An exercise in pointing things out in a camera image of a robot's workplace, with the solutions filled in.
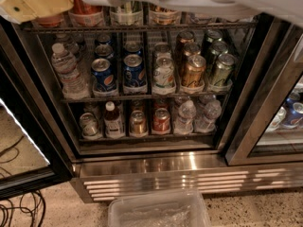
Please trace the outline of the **stainless steel fridge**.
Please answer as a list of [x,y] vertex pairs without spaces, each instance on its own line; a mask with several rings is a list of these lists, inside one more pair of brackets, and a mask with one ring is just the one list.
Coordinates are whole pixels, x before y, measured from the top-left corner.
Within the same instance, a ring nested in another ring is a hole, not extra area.
[[254,19],[251,23],[223,23],[220,18],[212,24],[193,25],[183,14],[179,24],[160,26],[151,25],[149,13],[145,13],[142,26],[106,22],[103,28],[112,34],[116,47],[136,39],[143,45],[146,61],[152,59],[157,43],[175,44],[183,30],[191,30],[197,39],[202,39],[208,29],[218,29],[238,63],[228,87],[218,92],[223,113],[214,131],[97,140],[81,136],[78,121],[84,101],[63,96],[51,66],[56,29],[7,22],[29,57],[30,75],[39,83],[38,90],[56,122],[62,151],[71,165],[69,182],[84,201],[111,201],[178,188],[216,193],[301,185],[302,146],[296,133],[283,132],[268,147],[262,146],[259,139],[250,153],[250,157],[277,156],[279,162],[230,166],[225,159],[254,94],[292,25],[264,13]]

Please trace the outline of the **red soda can top shelf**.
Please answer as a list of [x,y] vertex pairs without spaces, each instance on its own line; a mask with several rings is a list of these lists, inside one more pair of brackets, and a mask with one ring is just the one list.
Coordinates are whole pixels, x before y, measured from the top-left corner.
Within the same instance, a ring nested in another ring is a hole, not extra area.
[[68,11],[68,15],[75,26],[92,27],[103,20],[103,7],[74,0],[74,7]]

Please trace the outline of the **white green soda can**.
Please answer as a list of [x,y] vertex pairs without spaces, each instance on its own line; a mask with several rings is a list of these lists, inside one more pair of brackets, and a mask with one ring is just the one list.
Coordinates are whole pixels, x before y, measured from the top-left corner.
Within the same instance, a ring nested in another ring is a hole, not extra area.
[[153,67],[152,92],[167,95],[175,92],[174,62],[172,58],[158,58]]

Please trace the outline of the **gold LaCroix can top shelf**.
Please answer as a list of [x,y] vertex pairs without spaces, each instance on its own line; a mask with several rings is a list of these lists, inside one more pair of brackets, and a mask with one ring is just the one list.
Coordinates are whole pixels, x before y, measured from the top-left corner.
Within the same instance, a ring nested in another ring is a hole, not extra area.
[[151,25],[169,26],[180,23],[181,11],[165,9],[154,4],[149,5],[149,23]]

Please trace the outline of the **gold can bottom shelf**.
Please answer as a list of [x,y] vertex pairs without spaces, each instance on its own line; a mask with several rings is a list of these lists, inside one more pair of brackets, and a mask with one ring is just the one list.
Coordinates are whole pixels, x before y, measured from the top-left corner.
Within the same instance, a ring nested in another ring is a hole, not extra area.
[[146,116],[142,111],[135,110],[130,116],[130,135],[141,137],[148,132]]

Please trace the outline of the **middle green can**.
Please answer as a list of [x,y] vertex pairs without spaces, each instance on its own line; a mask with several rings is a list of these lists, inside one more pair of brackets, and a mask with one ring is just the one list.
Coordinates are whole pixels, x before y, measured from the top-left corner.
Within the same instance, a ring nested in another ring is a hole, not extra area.
[[221,54],[226,54],[229,50],[229,45],[224,41],[215,41],[208,48],[206,53],[206,72],[209,74],[211,72],[212,66],[214,65],[216,59]]

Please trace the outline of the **front right Pepsi can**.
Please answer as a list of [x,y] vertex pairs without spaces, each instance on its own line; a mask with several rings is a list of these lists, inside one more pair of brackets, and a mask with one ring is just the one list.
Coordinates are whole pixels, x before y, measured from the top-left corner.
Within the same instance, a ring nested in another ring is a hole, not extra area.
[[123,91],[125,94],[147,92],[147,76],[141,56],[130,54],[123,59]]

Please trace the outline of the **clear plastic bin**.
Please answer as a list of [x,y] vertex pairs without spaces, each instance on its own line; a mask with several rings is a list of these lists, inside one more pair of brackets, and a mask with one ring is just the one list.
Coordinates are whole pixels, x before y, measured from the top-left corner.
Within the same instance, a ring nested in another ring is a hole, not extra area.
[[114,200],[108,227],[211,227],[211,222],[197,189],[177,189]]

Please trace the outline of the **left bottom water bottle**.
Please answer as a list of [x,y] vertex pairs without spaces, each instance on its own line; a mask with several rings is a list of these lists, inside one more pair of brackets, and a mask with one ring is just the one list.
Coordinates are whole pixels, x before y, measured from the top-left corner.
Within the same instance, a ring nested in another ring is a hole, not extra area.
[[192,100],[183,103],[174,120],[174,132],[176,134],[189,134],[193,131],[193,121],[196,116],[196,107]]

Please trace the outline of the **right bottom water bottle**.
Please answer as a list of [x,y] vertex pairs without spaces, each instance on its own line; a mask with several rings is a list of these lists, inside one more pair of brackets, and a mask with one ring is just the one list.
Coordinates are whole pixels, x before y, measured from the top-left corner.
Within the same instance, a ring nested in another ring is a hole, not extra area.
[[222,113],[221,102],[217,99],[208,102],[202,114],[195,120],[194,127],[196,132],[208,133],[216,128],[216,120]]

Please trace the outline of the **white-capped dark drink bottle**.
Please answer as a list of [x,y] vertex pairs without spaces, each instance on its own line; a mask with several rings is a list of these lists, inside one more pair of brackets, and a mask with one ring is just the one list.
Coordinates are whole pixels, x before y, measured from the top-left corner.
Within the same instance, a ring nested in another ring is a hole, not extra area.
[[123,121],[119,108],[113,101],[105,104],[104,123],[106,135],[110,138],[120,138],[124,135]]

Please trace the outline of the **Pepsi can behind right door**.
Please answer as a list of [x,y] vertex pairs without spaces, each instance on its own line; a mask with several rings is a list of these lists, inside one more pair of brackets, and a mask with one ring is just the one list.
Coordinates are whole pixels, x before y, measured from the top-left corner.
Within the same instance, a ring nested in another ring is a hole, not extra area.
[[287,110],[286,116],[282,121],[282,126],[286,129],[293,129],[299,125],[302,119],[303,119],[303,104],[301,102],[295,102]]

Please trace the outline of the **blue silver can top shelf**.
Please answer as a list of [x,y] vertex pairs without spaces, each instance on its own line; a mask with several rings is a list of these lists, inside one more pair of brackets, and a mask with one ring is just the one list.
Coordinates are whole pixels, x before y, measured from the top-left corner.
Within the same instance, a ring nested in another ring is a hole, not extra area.
[[254,22],[254,16],[251,17],[245,17],[245,18],[233,18],[233,17],[229,17],[229,18],[221,18],[221,21],[223,23],[251,23]]

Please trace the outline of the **red Coca-Cola can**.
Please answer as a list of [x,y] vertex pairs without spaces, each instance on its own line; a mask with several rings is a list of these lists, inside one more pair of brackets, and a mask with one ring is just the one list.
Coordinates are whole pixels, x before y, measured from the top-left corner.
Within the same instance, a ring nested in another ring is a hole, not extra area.
[[37,18],[33,24],[37,27],[45,27],[45,28],[52,28],[60,26],[63,21],[63,17],[61,14],[47,16],[43,18]]

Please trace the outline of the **middle copper can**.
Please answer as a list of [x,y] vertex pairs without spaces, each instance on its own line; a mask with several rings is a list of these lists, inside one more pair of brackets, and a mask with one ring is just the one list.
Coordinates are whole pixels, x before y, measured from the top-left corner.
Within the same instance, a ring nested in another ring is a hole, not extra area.
[[179,75],[180,76],[182,76],[183,73],[184,73],[184,69],[185,69],[185,66],[186,66],[187,59],[190,56],[200,55],[200,54],[201,54],[201,48],[198,44],[196,44],[194,42],[191,42],[191,43],[186,43],[184,45],[183,50],[182,50],[181,65],[180,65],[180,68],[179,68]]

